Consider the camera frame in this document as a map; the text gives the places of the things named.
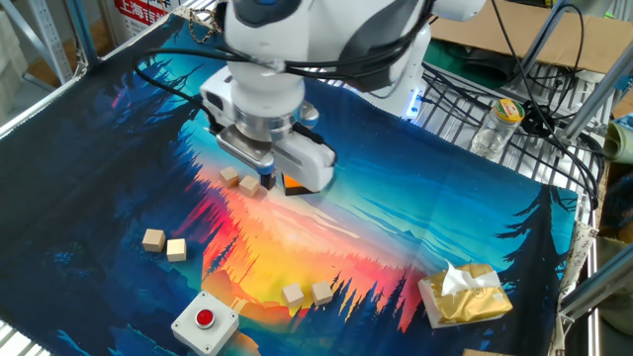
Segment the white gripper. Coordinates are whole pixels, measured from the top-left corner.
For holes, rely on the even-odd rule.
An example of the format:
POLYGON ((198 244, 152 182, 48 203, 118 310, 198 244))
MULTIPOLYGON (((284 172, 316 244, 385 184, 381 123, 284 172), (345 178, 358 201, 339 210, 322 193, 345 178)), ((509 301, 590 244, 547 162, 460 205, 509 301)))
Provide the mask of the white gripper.
MULTIPOLYGON (((276 167, 308 190, 318 192, 333 178, 335 151, 317 133, 304 126, 293 126, 290 133, 272 143, 276 167)), ((276 169, 260 171, 260 185, 271 190, 276 185, 276 169)))

